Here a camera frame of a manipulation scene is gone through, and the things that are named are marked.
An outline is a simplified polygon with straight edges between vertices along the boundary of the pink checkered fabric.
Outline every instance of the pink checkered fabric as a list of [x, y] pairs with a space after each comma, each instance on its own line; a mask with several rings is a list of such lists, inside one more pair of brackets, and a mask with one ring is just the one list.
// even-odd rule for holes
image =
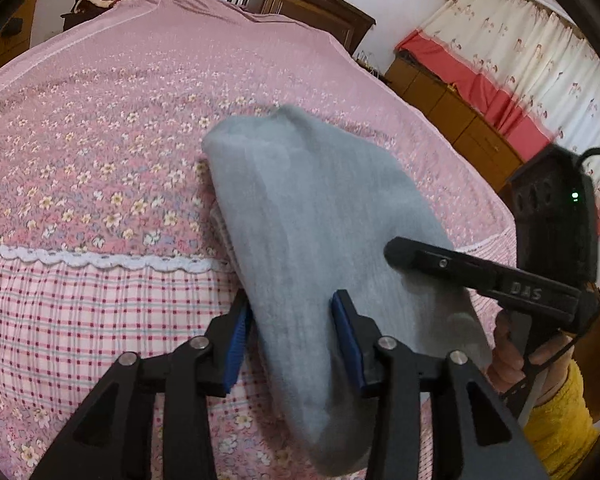
[[[515, 236], [468, 252], [514, 263]], [[68, 416], [124, 351], [170, 352], [228, 311], [234, 274], [75, 269], [0, 258], [0, 468], [28, 478]], [[472, 294], [487, 334], [496, 304]], [[274, 416], [254, 342], [227, 399], [209, 400], [218, 471], [225, 479], [314, 479], [318, 475]], [[430, 478], [430, 414], [423, 413], [420, 478]], [[161, 403], [155, 415], [154, 478], [161, 478]], [[350, 479], [363, 478], [363, 473]]]

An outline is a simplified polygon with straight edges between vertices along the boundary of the curtain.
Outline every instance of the curtain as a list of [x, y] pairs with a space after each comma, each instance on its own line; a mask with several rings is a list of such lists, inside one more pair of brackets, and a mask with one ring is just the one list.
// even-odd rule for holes
[[[524, 160], [549, 142], [600, 146], [600, 59], [528, 0], [449, 0], [398, 49], [455, 84]], [[600, 157], [586, 164], [600, 207]]]

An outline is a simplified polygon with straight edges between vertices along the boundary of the pink floral bedspread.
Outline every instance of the pink floral bedspread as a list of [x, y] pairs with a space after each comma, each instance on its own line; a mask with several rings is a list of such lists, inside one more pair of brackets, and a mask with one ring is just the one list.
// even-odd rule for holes
[[[228, 115], [282, 103], [390, 150], [456, 247], [515, 263], [512, 218], [493, 191], [328, 34], [219, 0], [122, 2], [0, 70], [9, 478], [28, 478], [117, 355], [171, 351], [226, 311], [238, 284], [209, 222], [200, 140]], [[474, 296], [474, 306], [490, 332], [494, 303]], [[210, 400], [210, 425], [223, 480], [318, 478], [272, 414], [253, 349], [231, 396]], [[158, 409], [155, 478], [160, 435]]]

